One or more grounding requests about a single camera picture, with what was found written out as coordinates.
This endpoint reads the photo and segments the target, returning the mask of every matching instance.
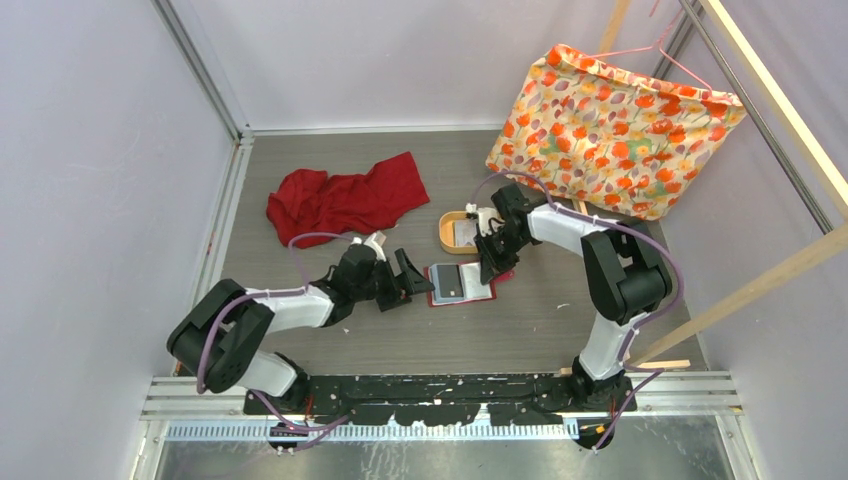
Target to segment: open wallet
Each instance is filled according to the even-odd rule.
[[[510,271],[498,281],[512,278]],[[437,263],[424,269],[424,276],[436,287],[428,293],[432,307],[480,302],[497,298],[495,283],[480,283],[480,262]]]

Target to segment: black card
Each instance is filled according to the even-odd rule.
[[[435,265],[439,278],[439,297],[463,298],[462,277],[459,275],[459,265]]]

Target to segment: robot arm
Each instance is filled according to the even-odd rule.
[[[582,256],[597,314],[589,342],[574,360],[572,393],[579,401],[614,385],[623,375],[619,352],[627,348],[627,333],[671,293],[659,253],[631,235],[557,213],[544,200],[530,202],[517,184],[495,192],[492,202],[495,209],[466,208],[478,220],[481,282],[512,269],[528,243],[550,242]],[[500,219],[493,221],[494,210]],[[639,220],[620,223],[648,233]]]
[[[259,351],[265,336],[298,327],[328,327],[342,321],[357,302],[376,300],[381,312],[412,301],[412,295],[434,289],[407,258],[395,251],[400,273],[395,275],[382,249],[385,236],[375,233],[364,242],[354,239],[338,265],[305,291],[267,291],[243,288],[221,280],[171,333],[168,351],[189,371],[197,373],[200,357],[216,317],[239,301],[215,334],[205,375],[213,393],[235,385],[290,398],[305,394],[308,376],[293,361]]]

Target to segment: metal rod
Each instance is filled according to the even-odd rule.
[[[813,196],[812,192],[810,192],[810,189],[807,187],[804,179],[798,174],[798,170],[795,168],[795,165],[792,164],[789,156],[786,155],[786,151],[783,150],[780,142],[774,136],[774,132],[771,131],[765,120],[763,120],[763,116],[751,101],[751,97],[748,96],[748,92],[745,91],[745,88],[739,82],[739,78],[737,78],[736,74],[733,73],[733,69],[730,68],[730,65],[728,65],[724,55],[722,55],[721,51],[718,49],[718,46],[710,36],[709,32],[707,32],[707,29],[698,17],[695,8],[689,4],[688,0],[678,1],[683,7],[683,10],[686,12],[686,16],[692,21],[695,30],[697,30],[698,34],[704,40],[710,54],[718,63],[718,67],[721,69],[724,77],[727,78],[728,82],[730,82],[731,88],[733,88],[736,95],[739,96],[739,100],[742,102],[742,105],[745,106],[745,109],[748,111],[748,115],[750,115],[754,125],[757,126],[757,130],[760,131],[760,135],[762,135],[763,140],[766,141],[766,144],[768,145],[769,150],[771,150],[771,153],[774,155],[774,158],[777,159],[777,163],[780,164],[780,168],[783,169],[783,172],[786,174],[786,177],[789,179],[792,187],[795,188],[798,196],[801,197],[801,201],[804,202],[804,206],[807,207],[810,215],[813,216],[813,219],[816,221],[816,225],[819,226],[819,229],[824,234],[831,232],[833,230],[833,224],[830,223],[830,219],[827,218],[827,214],[824,213],[821,205],[819,205],[819,202]]]
[[[229,108],[227,108],[227,104],[224,102],[221,92],[219,92],[218,88],[215,86],[215,82],[212,80],[212,75],[209,74],[209,70],[203,63],[200,52],[198,52],[194,43],[191,41],[191,37],[189,37],[185,26],[180,20],[180,17],[177,15],[177,11],[174,9],[174,5],[171,3],[171,0],[151,0],[151,3],[156,8],[156,11],[159,12],[162,22],[165,24],[168,32],[170,32],[174,41],[177,43],[177,47],[180,49],[180,52],[182,52],[188,67],[191,69],[200,84],[201,89],[203,89],[203,93],[206,94],[206,98],[209,99],[209,102],[212,104],[212,108],[215,109],[215,112],[218,114],[221,122],[224,123],[224,128],[227,129],[227,133],[230,134],[230,137],[233,140],[238,140],[241,138],[241,130],[238,125],[236,125],[236,121],[233,119],[232,113]]]
[[[703,18],[705,11],[701,2],[698,0],[690,1],[697,9],[698,17]],[[677,57],[680,56],[683,49],[686,48],[686,45],[688,45],[689,41],[692,39],[694,28],[695,27],[692,25],[692,21],[689,20],[689,17],[683,17],[680,19],[680,22],[678,22],[677,27],[674,29],[674,32],[672,32],[665,48],[666,53],[668,53],[671,58],[677,59]],[[654,73],[651,76],[659,78],[660,80],[665,80],[673,66],[674,64],[671,63],[671,60],[663,55],[660,57],[660,61],[657,62],[657,66],[654,67]]]

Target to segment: wooden rod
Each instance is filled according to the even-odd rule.
[[[700,2],[716,29],[728,41],[736,59],[750,75],[751,84],[763,93],[771,111],[792,137],[819,182],[839,209],[839,213],[848,219],[848,182],[845,181],[845,177],[839,173],[836,165],[792,106],[789,98],[771,76],[736,22],[725,10],[724,5],[719,0],[700,0]]]
[[[601,35],[601,44],[598,46],[598,53],[607,53],[612,50],[612,45],[618,37],[618,32],[621,30],[621,24],[624,23],[624,17],[627,15],[627,10],[630,8],[630,0],[616,0],[615,7],[612,9],[610,19],[607,22],[607,28],[604,34]],[[574,209],[583,215],[589,214],[589,209],[586,208],[586,202],[579,199],[572,199]]]
[[[715,325],[719,320],[738,311],[754,300],[786,284],[793,278],[821,264],[848,247],[848,224],[836,228],[827,235],[804,247],[791,257],[767,270],[765,273],[736,290],[713,305],[706,312],[674,329],[657,340],[648,349],[633,357],[634,363],[646,362],[665,352],[687,338]]]
[[[665,362],[647,362],[639,365],[639,368],[664,368],[666,370],[682,370],[691,367],[689,360],[669,360]],[[571,367],[559,369],[560,375],[571,375]]]

